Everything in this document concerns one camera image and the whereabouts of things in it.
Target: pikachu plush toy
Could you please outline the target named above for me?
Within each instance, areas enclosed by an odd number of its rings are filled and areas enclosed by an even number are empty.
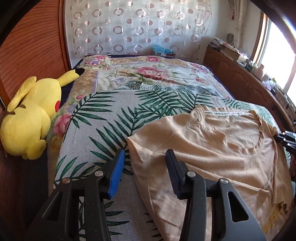
[[[7,106],[0,137],[6,152],[24,159],[39,158],[46,148],[44,140],[59,110],[61,87],[74,81],[84,69],[73,69],[58,79],[28,78]]]

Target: black ear tip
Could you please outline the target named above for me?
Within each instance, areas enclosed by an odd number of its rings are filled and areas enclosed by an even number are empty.
[[[79,76],[82,75],[84,73],[84,71],[85,71],[84,68],[75,69],[75,73],[78,74]]]

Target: wooden floor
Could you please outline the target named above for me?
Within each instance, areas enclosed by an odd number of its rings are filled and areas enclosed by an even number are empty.
[[[24,162],[20,157],[6,157],[0,145],[0,216],[17,240],[25,233],[23,216]]]

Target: blue gripper pad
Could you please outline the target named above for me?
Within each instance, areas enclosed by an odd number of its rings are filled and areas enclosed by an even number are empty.
[[[124,150],[122,149],[117,150],[113,161],[115,161],[116,164],[114,166],[114,169],[110,178],[110,187],[108,191],[109,199],[113,198],[113,196],[116,194],[118,189],[118,184],[120,182],[121,174],[124,167],[124,161],[125,161]]]

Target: pink flower print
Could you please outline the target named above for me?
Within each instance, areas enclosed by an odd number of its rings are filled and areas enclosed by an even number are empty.
[[[154,56],[148,56],[148,57],[146,57],[146,60],[150,61],[150,62],[159,62],[159,58],[154,57]]]
[[[209,85],[210,82],[204,78],[199,78],[199,77],[195,77],[195,80],[198,81],[198,82],[201,82],[202,84],[204,85]]]
[[[195,64],[195,63],[190,63],[190,64],[191,64],[191,66],[194,67],[194,68],[199,68],[199,66],[200,66],[199,64]]]
[[[110,70],[111,67],[110,66],[103,66],[102,69],[105,69],[105,70]]]
[[[98,59],[93,59],[92,61],[90,61],[90,64],[92,64],[92,65],[97,65],[97,64],[100,64],[101,63],[101,61],[100,60],[98,60]]]
[[[169,77],[168,73],[154,67],[141,67],[137,69],[137,73],[143,74],[145,78],[161,80],[163,77]]]
[[[102,56],[102,55],[96,55],[96,56],[94,57],[94,59],[105,60],[105,56]]]
[[[84,95],[78,95],[78,96],[76,96],[76,99],[81,100],[83,97],[84,97]]]
[[[54,123],[54,127],[52,129],[52,132],[56,136],[62,138],[65,134],[65,131],[66,131],[66,128],[69,124],[70,119],[71,119],[70,113],[65,113],[63,115],[60,115]]]

